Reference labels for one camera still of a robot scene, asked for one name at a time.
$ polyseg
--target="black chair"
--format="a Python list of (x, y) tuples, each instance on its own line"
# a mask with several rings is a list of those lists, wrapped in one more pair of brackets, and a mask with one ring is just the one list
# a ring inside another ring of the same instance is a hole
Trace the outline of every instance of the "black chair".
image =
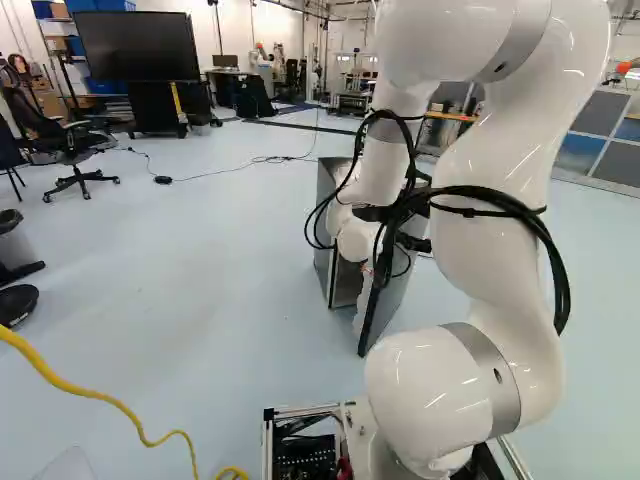
[(16, 196), (20, 202), (22, 201), (22, 196), (13, 177), (15, 176), (22, 186), (26, 187), (24, 180), (22, 180), (15, 168), (23, 163), (26, 162), (20, 154), (20, 149), (18, 148), (16, 139), (13, 137), (13, 132), (11, 132), (4, 117), (0, 115), (0, 170), (5, 171), (4, 173), (0, 173), (0, 175), (7, 175), (9, 177), (13, 191), (16, 192)]
[[(73, 167), (73, 176), (58, 178), (56, 188), (44, 193), (42, 201), (51, 203), (51, 195), (66, 190), (75, 185), (80, 185), (82, 196), (90, 200), (91, 195), (87, 190), (87, 181), (120, 183), (119, 177), (106, 177), (102, 170), (82, 173), (77, 165), (89, 159), (98, 152), (109, 148), (114, 141), (112, 137), (90, 131), (91, 120), (61, 125), (58, 120), (62, 117), (45, 117), (36, 110), (27, 100), (24, 92), (16, 87), (3, 87), (4, 98), (9, 105), (23, 139), (18, 140), (18, 145), (30, 152), (41, 152), (55, 156), (55, 163)], [(27, 129), (37, 134), (37, 138), (31, 139)]]

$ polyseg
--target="blue storage box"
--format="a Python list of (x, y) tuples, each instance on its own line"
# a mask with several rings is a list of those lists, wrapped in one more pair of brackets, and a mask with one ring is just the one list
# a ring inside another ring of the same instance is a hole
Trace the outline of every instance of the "blue storage box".
[(49, 0), (33, 0), (33, 11), (36, 14), (36, 18), (52, 18), (53, 12), (51, 11), (51, 2)]
[(84, 12), (87, 10), (97, 10), (94, 0), (66, 0), (67, 10), (70, 12)]
[(85, 51), (84, 46), (82, 45), (82, 40), (80, 39), (80, 37), (68, 37), (67, 44), (71, 49), (71, 55), (75, 55), (78, 57), (87, 56), (87, 52)]
[(132, 12), (136, 9), (135, 2), (130, 0), (95, 0), (95, 2), (98, 10)]
[(127, 93), (127, 84), (125, 82), (116, 82), (111, 80), (98, 81), (91, 77), (86, 77), (84, 83), (91, 93), (100, 95), (112, 95), (114, 93)]

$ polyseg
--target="black floor cable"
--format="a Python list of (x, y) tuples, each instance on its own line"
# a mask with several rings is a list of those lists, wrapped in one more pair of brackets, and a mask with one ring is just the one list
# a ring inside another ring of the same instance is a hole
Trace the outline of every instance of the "black floor cable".
[[(398, 124), (398, 127), (400, 128), (407, 145), (407, 151), (409, 153), (409, 167), (407, 170), (407, 182), (405, 184), (405, 187), (400, 192), (398, 199), (388, 207), (388, 215), (386, 216), (385, 220), (381, 221), (380, 228), (378, 229), (378, 232), (376, 234), (372, 254), (374, 285), (380, 288), (385, 288), (392, 278), (398, 278), (399, 276), (404, 275), (410, 270), (411, 262), (402, 272), (397, 274), (392, 273), (393, 254), (395, 248), (397, 247), (397, 232), (399, 231), (400, 227), (402, 227), (402, 225), (410, 220), (410, 218), (413, 216), (412, 208), (415, 208), (416, 206), (419, 206), (422, 209), (424, 209), (424, 207), (430, 206), (432, 208), (462, 215), (465, 218), (480, 216), (512, 218), (519, 221), (521, 225), (525, 227), (530, 234), (538, 238), (547, 249), (549, 261), (551, 264), (555, 293), (554, 327), (558, 335), (560, 335), (566, 327), (571, 312), (571, 289), (567, 271), (564, 266), (564, 262), (562, 261), (562, 257), (560, 256), (560, 252), (555, 246), (549, 230), (546, 228), (545, 224), (542, 222), (542, 220), (540, 220), (539, 217), (540, 213), (542, 213), (546, 209), (546, 207), (538, 210), (531, 210), (523, 202), (504, 192), (474, 185), (449, 186), (430, 189), (427, 192), (412, 193), (416, 184), (416, 150), (414, 148), (411, 134), (405, 121), (413, 120), (414, 118), (402, 118), (391, 111), (379, 110), (374, 111), (371, 115), (364, 119), (356, 134), (354, 156), (352, 159), (351, 168), (349, 169), (347, 176), (341, 182), (341, 184), (329, 196), (322, 200), (307, 217), (307, 220), (305, 222), (304, 234), (305, 239), (307, 240), (309, 245), (311, 245), (313, 248), (322, 250), (334, 248), (334, 245), (323, 245), (322, 242), (318, 240), (318, 236), (316, 233), (317, 226), (324, 211), (328, 208), (329, 204), (335, 198), (337, 198), (338, 194), (348, 185), (351, 176), (353, 175), (353, 171), (355, 170), (358, 161), (358, 154), (362, 146), (365, 129), (373, 122), (381, 118), (392, 119)], [(472, 208), (451, 208), (432, 202), (433, 198), (441, 195), (459, 196), (482, 201), (497, 208), (498, 211), (482, 211)], [(311, 241), (308, 232), (309, 225), (311, 224), (311, 221), (314, 219), (314, 217), (315, 220), (313, 222), (313, 236), (315, 243)], [(378, 244), (381, 239), (382, 252), (380, 253), (380, 257), (378, 257)], [(409, 256), (409, 254), (405, 250), (401, 250), (406, 254), (409, 261), (411, 261), (411, 257)]]
[[(315, 123), (315, 132), (313, 135), (313, 142), (311, 144), (311, 147), (309, 148), (309, 150), (304, 154), (304, 155), (300, 155), (300, 156), (283, 156), (283, 155), (273, 155), (273, 156), (259, 156), (259, 157), (254, 157), (252, 159), (250, 159), (248, 162), (238, 166), (238, 167), (234, 167), (234, 168), (228, 168), (228, 169), (222, 169), (222, 170), (215, 170), (213, 172), (205, 172), (205, 173), (201, 173), (201, 174), (197, 174), (197, 175), (192, 175), (190, 177), (185, 177), (185, 178), (171, 178), (171, 182), (188, 182), (190, 180), (195, 180), (198, 178), (204, 178), (204, 177), (210, 177), (210, 176), (214, 176), (214, 175), (221, 175), (223, 173), (232, 173), (232, 172), (239, 172), (240, 170), (244, 170), (245, 168), (249, 168), (252, 167), (254, 165), (260, 165), (263, 163), (268, 163), (271, 165), (277, 165), (277, 164), (282, 164), (282, 163), (288, 163), (288, 162), (311, 162), (311, 163), (317, 163), (317, 160), (315, 159), (310, 159), (308, 158), (313, 151), (316, 148), (316, 145), (318, 143), (318, 126), (320, 123), (320, 110), (321, 108), (318, 107), (316, 108), (316, 123)], [(151, 170), (151, 157), (144, 152), (139, 152), (137, 150), (135, 150), (133, 147), (127, 147), (127, 148), (114, 148), (113, 150), (121, 150), (121, 151), (128, 151), (131, 153), (134, 153), (136, 155), (140, 155), (142, 157), (145, 157), (147, 159), (147, 163), (146, 163), (146, 169), (147, 169), (147, 173), (149, 173), (149, 175), (151, 175), (152, 177), (158, 178), (158, 177), (165, 177), (164, 175), (155, 173), (153, 170)]]

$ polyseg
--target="cable bundle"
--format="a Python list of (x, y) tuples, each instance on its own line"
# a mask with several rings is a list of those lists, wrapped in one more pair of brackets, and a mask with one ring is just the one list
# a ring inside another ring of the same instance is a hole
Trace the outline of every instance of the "cable bundle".
[[(386, 208), (385, 215), (383, 215), (384, 218), (381, 220), (380, 228), (376, 234), (372, 254), (373, 271), (375, 276), (374, 286), (378, 288), (385, 288), (388, 286), (392, 278), (398, 278), (399, 276), (408, 273), (411, 269), (411, 257), (405, 250), (402, 250), (409, 259), (409, 264), (402, 272), (397, 274), (392, 273), (393, 253), (394, 249), (397, 247), (397, 233), (407, 221), (417, 214), (415, 211), (416, 207), (420, 207), (421, 212), (425, 211), (425, 207), (433, 207), (450, 213), (460, 214), (466, 218), (478, 216), (513, 218), (518, 220), (527, 229), (527, 231), (529, 231), (529, 233), (538, 238), (547, 249), (555, 292), (554, 326), (556, 332), (560, 335), (567, 324), (571, 312), (571, 290), (567, 271), (564, 266), (564, 262), (562, 261), (562, 257), (560, 256), (560, 252), (555, 246), (549, 230), (539, 217), (539, 214), (545, 211), (546, 208), (531, 210), (523, 202), (508, 195), (507, 193), (474, 185), (454, 185), (413, 193), (416, 185), (416, 178), (418, 176), (426, 178), (429, 184), (431, 183), (431, 178), (428, 175), (420, 173), (416, 169), (416, 149), (414, 148), (411, 133), (406, 124), (407, 120), (416, 120), (418, 118), (422, 117), (403, 118), (390, 110), (377, 110), (373, 111), (373, 113), (364, 119), (356, 134), (351, 168), (342, 183), (329, 196), (322, 200), (309, 214), (304, 227), (305, 239), (309, 245), (315, 249), (328, 250), (335, 248), (335, 245), (324, 245), (318, 239), (316, 230), (318, 228), (320, 218), (328, 208), (329, 204), (336, 199), (338, 194), (348, 185), (358, 161), (358, 154), (362, 147), (365, 129), (379, 119), (394, 120), (402, 131), (407, 145), (407, 151), (409, 153), (409, 167), (407, 169), (407, 182), (398, 195), (396, 201)], [(480, 211), (470, 208), (459, 209), (433, 203), (432, 199), (440, 195), (459, 196), (479, 200), (498, 208), (499, 211)], [(312, 220), (313, 239), (315, 240), (315, 243), (311, 241), (308, 232), (309, 225)], [(382, 238), (382, 252), (378, 256), (378, 243), (380, 242), (383, 232), (385, 232), (385, 234), (384, 238)]]

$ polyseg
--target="computer monitor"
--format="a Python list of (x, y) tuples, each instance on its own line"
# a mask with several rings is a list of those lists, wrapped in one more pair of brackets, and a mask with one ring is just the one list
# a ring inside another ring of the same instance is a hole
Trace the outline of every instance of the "computer monitor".
[(74, 20), (96, 80), (198, 80), (191, 19), (178, 12), (77, 12)]
[(238, 56), (237, 55), (214, 55), (213, 66), (225, 67), (225, 68), (238, 68)]

